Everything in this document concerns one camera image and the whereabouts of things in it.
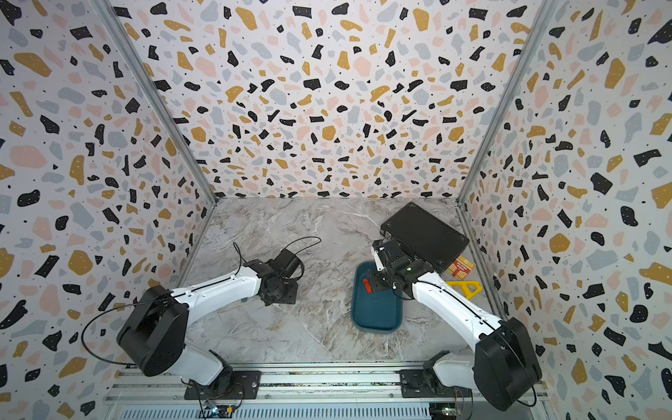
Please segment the orange red usb flash drive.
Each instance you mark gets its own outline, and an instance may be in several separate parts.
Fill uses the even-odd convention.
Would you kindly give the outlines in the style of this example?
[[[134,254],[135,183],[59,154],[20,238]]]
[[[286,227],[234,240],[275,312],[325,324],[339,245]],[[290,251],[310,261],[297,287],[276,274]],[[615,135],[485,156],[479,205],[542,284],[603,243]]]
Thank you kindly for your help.
[[[362,279],[362,283],[364,284],[367,293],[372,293],[372,288],[371,288],[371,285],[370,285],[370,283],[369,283],[369,280],[366,279],[366,278],[365,278],[365,279]]]

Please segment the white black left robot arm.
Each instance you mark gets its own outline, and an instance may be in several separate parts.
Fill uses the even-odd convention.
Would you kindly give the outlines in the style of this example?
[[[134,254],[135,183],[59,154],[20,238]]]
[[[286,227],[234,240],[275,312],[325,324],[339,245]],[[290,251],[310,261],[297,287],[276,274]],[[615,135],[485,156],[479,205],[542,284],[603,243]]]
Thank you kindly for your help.
[[[243,299],[294,305],[305,265],[290,250],[264,262],[242,260],[229,274],[197,285],[148,289],[117,335],[117,344],[145,376],[168,373],[217,396],[233,386],[233,369],[220,355],[187,342],[196,321]]]

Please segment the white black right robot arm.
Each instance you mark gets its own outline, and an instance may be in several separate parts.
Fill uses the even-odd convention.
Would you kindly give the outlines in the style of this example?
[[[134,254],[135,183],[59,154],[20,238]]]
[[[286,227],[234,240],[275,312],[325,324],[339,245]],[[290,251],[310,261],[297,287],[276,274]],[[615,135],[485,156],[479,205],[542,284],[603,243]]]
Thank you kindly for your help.
[[[476,306],[441,278],[425,260],[396,239],[371,247],[376,273],[371,288],[402,292],[444,320],[472,350],[472,358],[441,353],[427,368],[444,387],[478,390],[495,409],[506,411],[535,390],[543,378],[529,332],[517,318],[502,318]]]

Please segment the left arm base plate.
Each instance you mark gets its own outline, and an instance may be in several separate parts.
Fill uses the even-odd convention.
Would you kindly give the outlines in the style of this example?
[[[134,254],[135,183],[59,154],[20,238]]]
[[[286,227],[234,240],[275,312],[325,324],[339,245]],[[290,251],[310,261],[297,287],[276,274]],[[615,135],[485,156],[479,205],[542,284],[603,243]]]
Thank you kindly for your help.
[[[259,370],[234,370],[220,374],[206,386],[190,383],[185,390],[187,401],[206,400],[255,400],[259,392],[262,372]]]

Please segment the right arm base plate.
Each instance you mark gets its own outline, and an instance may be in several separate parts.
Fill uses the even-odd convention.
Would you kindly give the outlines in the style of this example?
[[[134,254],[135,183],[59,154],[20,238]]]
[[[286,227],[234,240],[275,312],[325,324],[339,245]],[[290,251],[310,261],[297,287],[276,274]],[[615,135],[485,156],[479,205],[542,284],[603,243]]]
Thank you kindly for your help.
[[[429,369],[403,369],[399,371],[403,398],[450,398],[471,397],[472,390],[462,387],[448,387]]]

